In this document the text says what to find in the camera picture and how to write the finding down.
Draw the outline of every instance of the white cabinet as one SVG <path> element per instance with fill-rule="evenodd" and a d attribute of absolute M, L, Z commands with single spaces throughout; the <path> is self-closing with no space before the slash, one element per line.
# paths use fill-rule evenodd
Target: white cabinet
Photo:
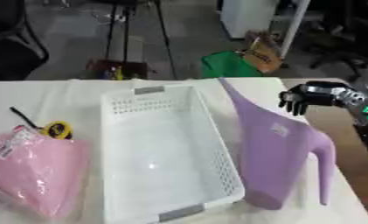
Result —
<path fill-rule="evenodd" d="M 278 0 L 225 0 L 221 20 L 232 39 L 243 39 L 247 31 L 265 31 Z"/>

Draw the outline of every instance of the purple watering can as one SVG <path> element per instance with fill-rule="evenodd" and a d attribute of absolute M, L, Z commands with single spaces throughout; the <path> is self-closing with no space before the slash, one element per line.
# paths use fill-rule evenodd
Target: purple watering can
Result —
<path fill-rule="evenodd" d="M 242 128 L 240 176 L 245 199 L 266 209 L 280 209 L 291 192 L 307 156 L 319 162 L 320 202 L 327 205 L 335 169 L 335 146 L 328 136 L 305 123 L 288 119 L 250 102 L 225 79 Z"/>

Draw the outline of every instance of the plastic wrap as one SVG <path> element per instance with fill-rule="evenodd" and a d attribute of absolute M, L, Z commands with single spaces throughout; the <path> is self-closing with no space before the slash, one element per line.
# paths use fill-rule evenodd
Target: plastic wrap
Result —
<path fill-rule="evenodd" d="M 87 147 L 18 127 L 0 134 L 0 194 L 46 218 L 67 217 L 88 165 Z"/>

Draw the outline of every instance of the white label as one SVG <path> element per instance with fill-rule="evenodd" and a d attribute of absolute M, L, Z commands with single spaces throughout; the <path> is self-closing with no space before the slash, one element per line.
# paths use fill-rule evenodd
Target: white label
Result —
<path fill-rule="evenodd" d="M 277 122 L 272 125 L 271 130 L 281 137 L 287 137 L 289 134 L 289 130 Z"/>

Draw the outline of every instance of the tape measure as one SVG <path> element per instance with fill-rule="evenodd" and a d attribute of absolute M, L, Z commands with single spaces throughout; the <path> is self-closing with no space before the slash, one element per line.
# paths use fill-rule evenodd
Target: tape measure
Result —
<path fill-rule="evenodd" d="M 56 139 L 72 139 L 71 126 L 67 122 L 51 122 L 39 133 Z"/>
<path fill-rule="evenodd" d="M 30 127 L 38 130 L 44 136 L 49 136 L 56 139 L 72 139 L 72 129 L 69 123 L 67 122 L 51 122 L 47 124 L 45 127 L 41 128 L 37 126 L 34 122 L 32 122 L 29 118 L 27 118 L 22 112 L 17 110 L 16 108 L 10 107 L 10 110 L 22 117 L 24 121 L 30 125 Z"/>

